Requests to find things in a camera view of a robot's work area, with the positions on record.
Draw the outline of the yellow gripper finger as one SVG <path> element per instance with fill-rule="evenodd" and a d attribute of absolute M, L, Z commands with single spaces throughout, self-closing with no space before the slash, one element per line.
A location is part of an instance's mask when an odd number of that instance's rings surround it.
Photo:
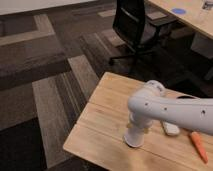
<path fill-rule="evenodd" d="M 144 129 L 144 134 L 148 134 L 149 133 L 149 128 L 145 128 Z"/>
<path fill-rule="evenodd" d="M 131 123 L 128 123 L 127 125 L 126 125 L 126 128 L 131 128 L 132 127 L 132 124 Z"/>

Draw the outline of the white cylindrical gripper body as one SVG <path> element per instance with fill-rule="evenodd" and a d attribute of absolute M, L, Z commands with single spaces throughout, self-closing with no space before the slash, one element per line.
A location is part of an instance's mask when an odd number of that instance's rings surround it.
<path fill-rule="evenodd" d="M 146 129 L 152 126 L 153 120 L 142 115 L 131 113 L 129 115 L 130 128 L 137 127 L 139 129 Z"/>

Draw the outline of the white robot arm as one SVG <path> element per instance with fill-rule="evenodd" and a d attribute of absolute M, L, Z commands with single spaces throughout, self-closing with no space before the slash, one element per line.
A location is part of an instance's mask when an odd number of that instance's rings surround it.
<path fill-rule="evenodd" d="M 213 98 L 169 98 L 166 88 L 149 80 L 128 99 L 132 119 L 166 121 L 182 128 L 213 135 Z"/>

